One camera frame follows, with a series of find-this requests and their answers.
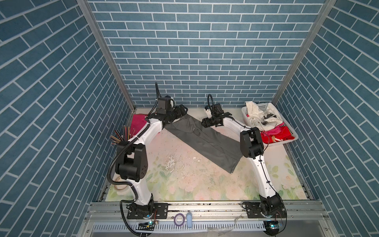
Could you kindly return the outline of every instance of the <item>laundry basket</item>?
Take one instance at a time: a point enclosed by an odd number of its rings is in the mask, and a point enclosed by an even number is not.
[[[267,105],[268,105],[268,103],[257,104],[258,108],[260,110],[262,110],[262,111],[266,110]],[[250,127],[255,127],[252,123],[250,123],[249,119],[247,118],[247,107],[246,106],[242,107],[242,114],[243,114],[243,121],[245,122],[245,124],[247,126],[250,126]],[[295,132],[295,130],[293,129],[293,127],[287,122],[287,120],[283,117],[283,115],[281,113],[279,113],[279,114],[280,114],[280,116],[283,119],[284,125],[288,127],[288,129],[290,130],[292,136],[295,139],[270,143],[270,146],[284,144],[284,143],[289,143],[289,142],[292,142],[292,141],[297,140],[299,138],[298,134]]]

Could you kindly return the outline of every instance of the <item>red cloth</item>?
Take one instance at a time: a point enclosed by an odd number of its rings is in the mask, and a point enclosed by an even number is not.
[[[287,126],[282,126],[280,127],[280,132],[275,134],[275,135],[270,135],[269,134],[270,131],[267,131],[265,133],[261,132],[261,137],[262,137],[262,141],[264,143],[268,143],[270,141],[270,143],[274,143],[274,142],[279,142],[279,141],[285,141],[285,140],[292,140],[292,139],[295,139],[290,130],[288,129]]]
[[[133,115],[132,124],[130,125],[131,137],[136,135],[145,126],[147,123],[145,120],[146,116],[144,114]]]

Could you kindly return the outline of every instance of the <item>gray folded fabric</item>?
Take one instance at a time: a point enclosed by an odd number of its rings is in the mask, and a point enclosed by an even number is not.
[[[164,128],[229,173],[233,173],[242,157],[238,141],[211,127],[203,127],[191,115],[184,115]]]

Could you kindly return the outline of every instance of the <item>white garment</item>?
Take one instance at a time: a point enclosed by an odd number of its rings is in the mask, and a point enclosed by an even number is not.
[[[249,115],[248,119],[251,122],[252,127],[257,127],[260,131],[269,131],[283,123],[283,119],[280,116],[279,111],[272,103],[268,103],[265,111],[259,109],[258,105],[252,101],[246,102],[246,107],[247,114]],[[264,117],[269,114],[276,115],[276,117],[270,116],[269,118],[265,119]]]

